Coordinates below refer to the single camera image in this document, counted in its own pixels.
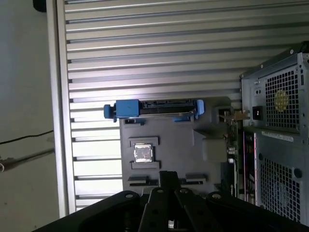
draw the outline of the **ventilation grille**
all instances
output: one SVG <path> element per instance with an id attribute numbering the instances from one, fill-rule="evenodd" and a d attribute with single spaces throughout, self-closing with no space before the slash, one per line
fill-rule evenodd
<path id="1" fill-rule="evenodd" d="M 299 183 L 292 170 L 265 159 L 261 164 L 261 200 L 266 209 L 300 222 Z"/>
<path id="2" fill-rule="evenodd" d="M 294 71 L 267 79 L 265 87 L 268 126 L 298 128 L 298 79 Z"/>

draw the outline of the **power supply unit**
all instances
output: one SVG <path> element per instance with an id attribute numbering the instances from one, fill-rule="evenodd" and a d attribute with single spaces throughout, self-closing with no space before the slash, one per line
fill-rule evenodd
<path id="1" fill-rule="evenodd" d="M 245 200 L 309 225 L 309 42 L 240 75 Z"/>

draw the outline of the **white wall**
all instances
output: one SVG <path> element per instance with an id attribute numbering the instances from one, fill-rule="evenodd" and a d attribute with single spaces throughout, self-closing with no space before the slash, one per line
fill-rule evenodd
<path id="1" fill-rule="evenodd" d="M 0 0 L 0 31 L 0 142 L 51 130 L 46 13 L 32 0 Z M 49 148 L 51 136 L 0 145 L 0 156 Z M 54 155 L 0 173 L 0 231 L 28 232 L 57 218 Z"/>

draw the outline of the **power supply fan grille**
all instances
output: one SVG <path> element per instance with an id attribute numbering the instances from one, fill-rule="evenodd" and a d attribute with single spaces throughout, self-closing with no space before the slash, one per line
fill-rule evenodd
<path id="1" fill-rule="evenodd" d="M 265 159 L 261 164 L 261 200 L 266 209 L 300 222 L 299 183 L 292 170 Z"/>
<path id="2" fill-rule="evenodd" d="M 268 78 L 265 87 L 268 125 L 280 128 L 298 128 L 298 79 L 294 71 Z"/>

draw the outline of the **black cable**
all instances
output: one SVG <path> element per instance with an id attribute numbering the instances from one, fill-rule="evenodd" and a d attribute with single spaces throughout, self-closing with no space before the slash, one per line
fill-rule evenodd
<path id="1" fill-rule="evenodd" d="M 22 140 L 22 139 L 40 137 L 40 136 L 43 136 L 43 135 L 46 135 L 46 134 L 49 134 L 49 133 L 52 133 L 52 132 L 54 132 L 54 130 L 50 130 L 50 131 L 44 132 L 44 133 L 42 133 L 42 134 L 27 135 L 27 136 L 20 137 L 20 138 L 17 138 L 17 139 L 12 139 L 12 140 L 8 140 L 8 141 L 1 142 L 0 145 L 12 143 L 12 142 L 16 142 L 16 141 L 19 141 L 19 140 Z"/>

